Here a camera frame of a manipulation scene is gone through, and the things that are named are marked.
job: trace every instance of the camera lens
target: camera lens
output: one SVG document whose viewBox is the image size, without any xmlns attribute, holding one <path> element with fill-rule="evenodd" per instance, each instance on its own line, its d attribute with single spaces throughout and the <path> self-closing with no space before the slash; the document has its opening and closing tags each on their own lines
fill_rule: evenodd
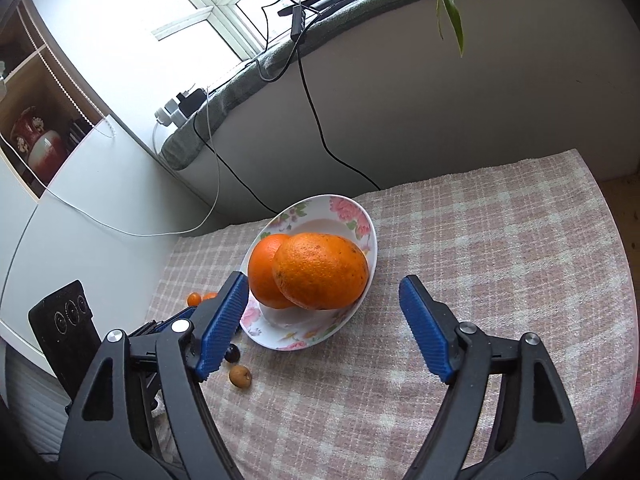
<svg viewBox="0 0 640 480">
<path fill-rule="evenodd" d="M 56 323 L 56 328 L 58 329 L 58 332 L 60 332 L 61 334 L 64 334 L 66 332 L 65 317 L 59 312 L 56 312 L 53 316 L 53 321 Z"/>
<path fill-rule="evenodd" d="M 78 296 L 78 308 L 80 309 L 80 312 L 86 314 L 86 301 L 82 296 Z"/>
<path fill-rule="evenodd" d="M 78 314 L 78 308 L 76 307 L 76 304 L 69 300 L 66 302 L 65 305 L 66 308 L 66 316 L 69 318 L 69 323 L 71 323 L 72 325 L 77 325 L 78 321 L 80 321 L 80 316 Z"/>
</svg>

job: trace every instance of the plaid tablecloth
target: plaid tablecloth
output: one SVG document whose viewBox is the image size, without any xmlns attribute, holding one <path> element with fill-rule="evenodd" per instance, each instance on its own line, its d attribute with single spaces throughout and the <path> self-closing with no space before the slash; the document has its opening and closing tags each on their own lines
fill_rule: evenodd
<svg viewBox="0 0 640 480">
<path fill-rule="evenodd" d="M 446 175 L 357 200 L 373 218 L 379 252 L 350 322 L 295 352 L 267 350 L 242 334 L 251 389 L 233 387 L 225 365 L 202 385 L 245 478 L 402 478 L 446 390 L 428 373 L 398 307 L 406 274 L 487 334 L 542 337 L 591 463 L 631 407 L 638 323 L 618 231 L 580 155 Z M 148 319 L 182 309 L 191 291 L 218 290 L 265 223 L 178 241 Z M 498 388 L 494 376 L 467 465 L 482 458 Z M 166 453 L 177 456 L 166 414 L 156 426 Z"/>
</svg>

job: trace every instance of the wooden floor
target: wooden floor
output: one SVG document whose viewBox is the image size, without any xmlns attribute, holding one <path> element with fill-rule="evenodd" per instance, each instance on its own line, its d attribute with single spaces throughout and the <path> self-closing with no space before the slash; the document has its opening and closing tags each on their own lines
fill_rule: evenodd
<svg viewBox="0 0 640 480">
<path fill-rule="evenodd" d="M 607 182 L 599 182 L 609 209 L 613 215 L 631 277 L 636 291 L 636 306 L 640 305 L 640 175 L 635 174 Z"/>
</svg>

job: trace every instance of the large orange fruit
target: large orange fruit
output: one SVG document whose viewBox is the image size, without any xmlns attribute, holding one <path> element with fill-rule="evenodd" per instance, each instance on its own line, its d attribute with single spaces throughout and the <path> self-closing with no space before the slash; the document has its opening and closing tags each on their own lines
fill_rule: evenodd
<svg viewBox="0 0 640 480">
<path fill-rule="evenodd" d="M 289 235 L 275 234 L 260 240 L 254 247 L 247 275 L 249 278 L 249 288 L 256 300 L 271 308 L 287 308 L 294 306 L 282 293 L 273 279 L 273 256 L 280 245 L 289 239 Z"/>
<path fill-rule="evenodd" d="M 278 249 L 273 277 L 288 300 L 324 310 L 356 301 L 367 285 L 369 267 L 360 248 L 346 238 L 300 233 Z"/>
</svg>

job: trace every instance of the plate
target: plate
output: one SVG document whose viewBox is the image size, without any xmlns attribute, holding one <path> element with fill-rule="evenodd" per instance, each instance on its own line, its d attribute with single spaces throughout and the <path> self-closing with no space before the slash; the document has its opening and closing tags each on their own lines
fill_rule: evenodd
<svg viewBox="0 0 640 480">
<path fill-rule="evenodd" d="M 255 245 L 276 233 L 326 233 L 354 242 L 369 266 L 369 279 L 358 300 L 336 310 L 306 310 L 297 306 L 277 310 L 258 302 L 249 292 L 240 325 L 259 345 L 272 350 L 291 351 L 308 348 L 338 332 L 362 304 L 378 259 L 376 230 L 369 214 L 355 200 L 340 195 L 318 195 L 295 203 L 273 218 L 255 237 L 240 271 L 247 273 L 249 257 Z"/>
</svg>

